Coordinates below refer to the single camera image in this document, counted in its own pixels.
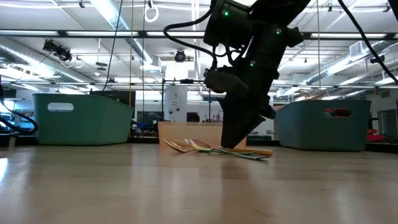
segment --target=utensil handle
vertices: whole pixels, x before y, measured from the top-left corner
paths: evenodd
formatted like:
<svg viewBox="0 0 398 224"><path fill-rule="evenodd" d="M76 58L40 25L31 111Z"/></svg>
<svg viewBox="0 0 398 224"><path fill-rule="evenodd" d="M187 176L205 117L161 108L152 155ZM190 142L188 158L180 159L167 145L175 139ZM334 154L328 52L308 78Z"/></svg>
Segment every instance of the utensil handle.
<svg viewBox="0 0 398 224"><path fill-rule="evenodd" d="M225 151L230 151L230 152L254 152L259 155L264 155L264 156L272 156L274 155L274 152L270 150L260 150L260 149L250 149L250 148L241 148L241 147L235 147L233 149L225 149Z"/></svg>

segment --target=ceiling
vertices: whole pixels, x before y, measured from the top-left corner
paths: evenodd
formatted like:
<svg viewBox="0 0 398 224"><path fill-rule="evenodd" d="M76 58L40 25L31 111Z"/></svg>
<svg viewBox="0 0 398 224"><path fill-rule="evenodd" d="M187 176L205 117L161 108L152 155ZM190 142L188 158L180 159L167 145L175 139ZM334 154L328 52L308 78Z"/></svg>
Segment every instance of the ceiling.
<svg viewBox="0 0 398 224"><path fill-rule="evenodd" d="M166 0L156 1L154 5L159 6L159 17L154 22L146 22L144 19L143 4L144 1L123 1L122 16L126 23L132 26L133 30L162 30L169 24L191 21L192 20L192 6L191 0ZM196 0L200 4L200 15L203 15L208 9L210 1ZM239 0L240 3L251 5L252 0ZM301 13L289 26L298 27L302 32L358 32L353 23L347 15L339 11L340 6L336 0L332 0L333 10L331 12L324 11L329 5L329 0L319 0L318 4L321 11L319 17L317 12L303 12ZM24 6L77 6L79 0L51 0L51 1L1 1L1 4L17 4ZM90 1L83 1L87 6L84 9L80 7L62 8L62 9L23 9L15 7L0 6L0 29L40 29L40 30L112 30L106 19L99 13L95 7L90 7ZM397 32L398 22L396 21L392 11L382 12L386 8L385 0L345 0L347 6L351 6L355 18L365 32ZM184 10L166 9L166 7L182 7ZM316 10L317 2L312 0L308 5L308 11ZM155 16L154 10L148 11L148 17ZM206 23L202 22L197 26L197 30L205 30ZM186 27L182 30L192 30L192 27ZM13 37L12 40L34 50L35 52L47 56L47 53L42 50L45 42L41 37ZM105 82L106 72L99 72L95 63L97 61L109 63L109 53L112 49L113 39L102 39L100 48L98 48L98 39L68 39L68 38L53 38L54 41L60 45L71 49L71 52L82 59L83 66L81 68L71 67L75 72L84 75L93 82ZM169 39L139 39L144 47L144 50L151 55L158 56L162 60L163 67L165 65L174 63L172 60L172 53L176 50L184 50L185 53L192 59L190 62L184 62L189 69L189 78L196 78L193 61L200 62L200 74L205 68L210 67L211 57L203 53L198 53L195 58L195 51L180 44L172 42ZM193 39L184 39L184 41L193 44ZM197 40L198 45L209 49L209 46L203 43L201 39ZM337 58L349 52L349 47L357 41L346 40L306 40L304 43L296 47L288 48L285 51L284 57L280 63L280 78L276 83L283 84L300 84L304 77L324 67ZM128 82L130 73L132 75L132 82L160 82L162 74L160 72L150 73L143 72L139 67L141 66L138 60L130 61L130 46L123 39L116 39L114 45L114 54L111 62L109 76L116 78L117 82ZM219 47L217 52L224 52L223 47ZM390 52L388 60L395 62L396 54ZM53 55L49 58L58 60ZM218 60L218 66L229 65L226 58ZM328 78L322 80L323 85L339 85L339 83L363 74L366 71L366 63L360 62L348 70L339 71ZM126 89L128 86L112 86L112 89ZM142 89L142 87L133 87L133 89ZM276 92L278 88L272 88L271 91Z"/></svg>

